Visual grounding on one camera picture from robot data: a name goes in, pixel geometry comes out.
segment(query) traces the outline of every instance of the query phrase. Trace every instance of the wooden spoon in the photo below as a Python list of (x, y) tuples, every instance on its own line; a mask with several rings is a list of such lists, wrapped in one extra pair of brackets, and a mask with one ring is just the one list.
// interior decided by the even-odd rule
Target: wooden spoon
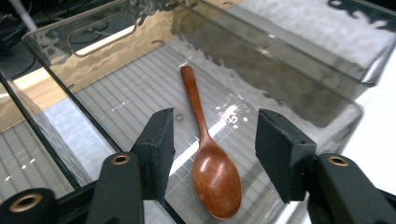
[(241, 205), (241, 180), (233, 161), (209, 135), (192, 68), (183, 66), (180, 71), (200, 134), (199, 149), (192, 166), (195, 193), (213, 217), (228, 219)]

